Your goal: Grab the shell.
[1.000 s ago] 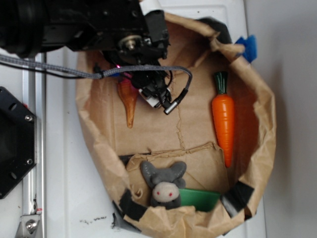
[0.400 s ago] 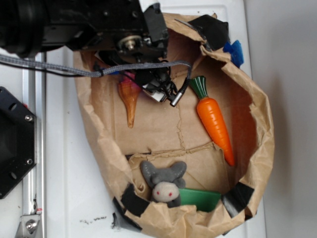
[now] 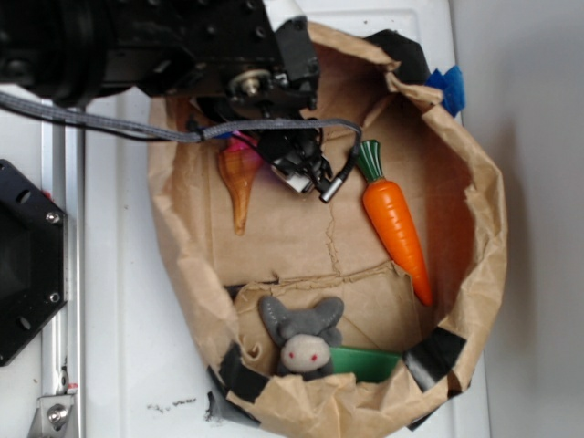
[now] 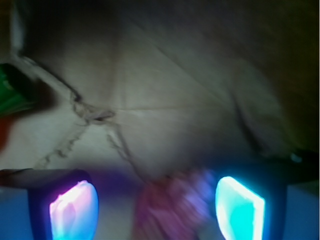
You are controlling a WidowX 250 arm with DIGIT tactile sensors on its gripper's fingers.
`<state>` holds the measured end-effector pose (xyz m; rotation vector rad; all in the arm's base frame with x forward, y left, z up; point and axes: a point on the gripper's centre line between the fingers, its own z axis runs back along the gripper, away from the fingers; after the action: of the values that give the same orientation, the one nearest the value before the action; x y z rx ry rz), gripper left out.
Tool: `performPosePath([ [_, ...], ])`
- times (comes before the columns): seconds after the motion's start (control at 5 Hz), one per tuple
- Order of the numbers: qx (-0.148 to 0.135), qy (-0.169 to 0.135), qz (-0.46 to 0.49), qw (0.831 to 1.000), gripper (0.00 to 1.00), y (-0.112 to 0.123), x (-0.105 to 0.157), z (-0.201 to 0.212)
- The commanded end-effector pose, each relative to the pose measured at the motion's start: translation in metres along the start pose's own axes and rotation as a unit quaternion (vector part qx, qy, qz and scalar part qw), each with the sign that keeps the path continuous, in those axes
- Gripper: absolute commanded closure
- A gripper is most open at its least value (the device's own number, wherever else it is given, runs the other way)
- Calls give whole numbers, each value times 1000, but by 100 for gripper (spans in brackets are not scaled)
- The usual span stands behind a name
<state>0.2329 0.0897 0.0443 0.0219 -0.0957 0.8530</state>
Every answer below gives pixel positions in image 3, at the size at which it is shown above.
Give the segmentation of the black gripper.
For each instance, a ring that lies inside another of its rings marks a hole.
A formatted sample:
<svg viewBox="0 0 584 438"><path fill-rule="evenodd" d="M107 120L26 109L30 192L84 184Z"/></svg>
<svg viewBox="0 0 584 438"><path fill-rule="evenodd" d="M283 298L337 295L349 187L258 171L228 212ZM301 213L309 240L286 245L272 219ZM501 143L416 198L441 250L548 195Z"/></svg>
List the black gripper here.
<svg viewBox="0 0 584 438"><path fill-rule="evenodd" d="M300 120L317 105L319 63L305 16L287 19L275 31L281 64L249 69L232 78L222 97L197 97L193 105L214 123Z"/></svg>

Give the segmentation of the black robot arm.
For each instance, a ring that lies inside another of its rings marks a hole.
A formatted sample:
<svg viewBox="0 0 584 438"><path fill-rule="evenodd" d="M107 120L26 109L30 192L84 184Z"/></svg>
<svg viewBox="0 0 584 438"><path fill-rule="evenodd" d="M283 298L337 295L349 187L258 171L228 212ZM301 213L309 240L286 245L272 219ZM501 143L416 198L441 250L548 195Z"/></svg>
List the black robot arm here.
<svg viewBox="0 0 584 438"><path fill-rule="evenodd" d="M36 96L3 94L29 118L136 140L171 140L141 124L80 113L138 89L198 100L221 132L257 132L271 161L318 152L301 119L318 100L320 67L293 1L4 1L1 80Z"/></svg>

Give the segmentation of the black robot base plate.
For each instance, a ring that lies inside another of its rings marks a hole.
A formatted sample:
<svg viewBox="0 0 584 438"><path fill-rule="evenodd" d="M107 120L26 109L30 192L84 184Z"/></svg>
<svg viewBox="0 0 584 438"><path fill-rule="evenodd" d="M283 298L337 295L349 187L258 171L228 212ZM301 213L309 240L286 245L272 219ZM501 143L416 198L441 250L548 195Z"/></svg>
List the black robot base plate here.
<svg viewBox="0 0 584 438"><path fill-rule="evenodd" d="M65 304L67 216L1 160L1 365L9 365Z"/></svg>

